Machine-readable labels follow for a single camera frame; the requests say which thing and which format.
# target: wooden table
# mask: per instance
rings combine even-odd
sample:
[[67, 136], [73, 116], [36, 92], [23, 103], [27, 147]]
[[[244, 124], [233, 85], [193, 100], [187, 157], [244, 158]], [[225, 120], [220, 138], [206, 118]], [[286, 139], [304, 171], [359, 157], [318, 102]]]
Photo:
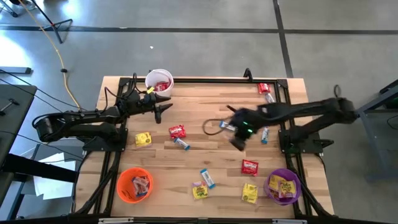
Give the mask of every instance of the wooden table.
[[[97, 108], [105, 104], [103, 89], [107, 86], [112, 92], [118, 90], [120, 77], [104, 77]], [[292, 104], [308, 102], [304, 80], [287, 79]], [[145, 89], [143, 83], [137, 84]], [[109, 103], [115, 102], [109, 96]], [[173, 103], [162, 115], [162, 123], [156, 124], [153, 113], [132, 116], [128, 119], [129, 137], [126, 150], [122, 153], [119, 174], [129, 168], [139, 166], [147, 169], [154, 178], [151, 195], [138, 204], [123, 202], [117, 193], [114, 196], [112, 217], [228, 217], [228, 218], [293, 218], [292, 206], [280, 206], [267, 198], [263, 191], [264, 181], [274, 170], [286, 167], [285, 158], [280, 153], [277, 132], [279, 126], [270, 127], [268, 144], [261, 144], [261, 132], [246, 143], [246, 150], [240, 152], [227, 139], [227, 131], [207, 136], [201, 125], [209, 118], [225, 118], [231, 115], [226, 105], [233, 107], [256, 108], [265, 102], [257, 92], [256, 84], [220, 83], [176, 83]], [[311, 118], [296, 119], [296, 124], [305, 124]], [[169, 127], [184, 124], [191, 145], [189, 151], [176, 146], [169, 137]], [[217, 131], [218, 122], [209, 124], [208, 132]], [[149, 131], [153, 144], [136, 149], [134, 136]], [[333, 207], [326, 181], [325, 171], [319, 158], [303, 154], [303, 164], [307, 185], [326, 211], [333, 213]], [[98, 186], [103, 152], [93, 152], [81, 168], [76, 192], [76, 208], [79, 209]], [[241, 174], [242, 159], [257, 161], [259, 175], [251, 177]], [[207, 168], [216, 182], [209, 190], [209, 197], [194, 200], [192, 182], [201, 181], [200, 171]], [[244, 183], [259, 187], [257, 204], [241, 200]], [[106, 204], [108, 188], [104, 191], [101, 211]]]

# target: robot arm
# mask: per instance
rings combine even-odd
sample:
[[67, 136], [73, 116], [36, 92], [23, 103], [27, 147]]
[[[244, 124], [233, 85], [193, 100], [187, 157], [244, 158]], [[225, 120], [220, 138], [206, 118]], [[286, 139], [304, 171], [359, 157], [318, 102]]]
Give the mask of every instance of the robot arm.
[[[115, 124], [122, 123], [132, 115], [154, 112], [156, 123], [161, 122], [161, 114], [173, 104], [156, 106], [170, 100], [170, 97], [159, 96], [155, 93], [146, 93], [141, 99], [136, 90], [130, 90], [118, 96], [116, 104], [103, 111], [67, 111], [64, 113], [45, 114], [33, 121], [39, 139], [43, 142], [57, 141], [64, 137], [78, 138], [100, 137], [105, 140], [118, 141], [120, 135]], [[103, 122], [101, 125], [87, 125]]]
[[260, 128], [281, 124], [292, 118], [321, 115], [303, 126], [291, 127], [290, 142], [305, 139], [308, 135], [335, 123], [351, 124], [357, 118], [353, 103], [340, 97], [296, 105], [270, 103], [257, 106], [257, 110], [235, 110], [230, 106], [228, 108], [234, 111], [229, 124], [236, 127], [234, 138], [230, 139], [230, 142], [240, 151], [244, 150], [245, 141]]

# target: yellow candy bag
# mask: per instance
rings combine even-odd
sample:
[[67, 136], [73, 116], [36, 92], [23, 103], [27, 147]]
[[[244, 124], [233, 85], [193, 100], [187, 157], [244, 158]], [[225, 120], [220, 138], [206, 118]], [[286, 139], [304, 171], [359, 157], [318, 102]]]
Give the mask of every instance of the yellow candy bag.
[[296, 182], [281, 180], [279, 181], [279, 198], [296, 197]]
[[137, 147], [150, 146], [151, 144], [152, 144], [152, 138], [151, 138], [149, 132], [139, 133], [136, 135], [136, 146]]
[[195, 182], [192, 184], [192, 186], [193, 197], [195, 199], [207, 198], [207, 186], [204, 181]]
[[283, 177], [279, 177], [278, 175], [271, 175], [269, 179], [268, 187], [272, 190], [279, 191], [279, 182], [286, 181]]
[[242, 192], [242, 200], [249, 203], [257, 202], [257, 186], [252, 184], [244, 184]]

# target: red candy wrapper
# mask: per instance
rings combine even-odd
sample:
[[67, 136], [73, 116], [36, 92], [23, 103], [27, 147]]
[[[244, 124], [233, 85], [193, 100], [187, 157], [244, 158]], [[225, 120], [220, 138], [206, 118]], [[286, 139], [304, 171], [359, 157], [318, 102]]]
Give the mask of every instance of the red candy wrapper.
[[245, 159], [242, 160], [242, 174], [251, 174], [253, 176], [257, 176], [258, 170], [258, 162], [247, 161]]
[[257, 87], [259, 89], [260, 94], [271, 92], [271, 87], [266, 83], [258, 83]]
[[182, 125], [182, 124], [169, 128], [169, 133], [170, 133], [170, 137], [172, 139], [187, 137], [187, 134], [185, 133], [184, 125]]
[[156, 83], [154, 89], [155, 91], [164, 91], [169, 87], [169, 83], [168, 82], [158, 82]]

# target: gray floor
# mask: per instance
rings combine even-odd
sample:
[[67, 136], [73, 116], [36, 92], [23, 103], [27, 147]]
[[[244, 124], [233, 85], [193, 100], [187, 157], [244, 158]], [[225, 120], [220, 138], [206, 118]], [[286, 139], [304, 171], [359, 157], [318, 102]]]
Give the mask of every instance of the gray floor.
[[[277, 28], [272, 0], [39, 1], [54, 22], [73, 18], [75, 26]], [[398, 29], [393, 0], [280, 0], [286, 29]], [[34, 26], [24, 12], [4, 11], [0, 23]], [[32, 11], [43, 24], [37, 10]], [[62, 33], [58, 45], [70, 70], [70, 88], [85, 108], [94, 108], [105, 75], [144, 75], [165, 68], [175, 76], [240, 77], [246, 67], [256, 77], [286, 77], [278, 34]], [[286, 35], [294, 77], [304, 78], [310, 100], [344, 97], [359, 107], [397, 79], [398, 35]], [[28, 66], [28, 82], [72, 103], [63, 88], [60, 62], [41, 32], [0, 31], [0, 64]], [[66, 106], [54, 103], [62, 110]], [[20, 134], [37, 139], [31, 120], [53, 110], [34, 100]], [[365, 175], [377, 163], [360, 121], [321, 132], [335, 140], [325, 152], [335, 213], [344, 218], [397, 222], [398, 182], [370, 184]], [[12, 152], [34, 143], [17, 138]]]

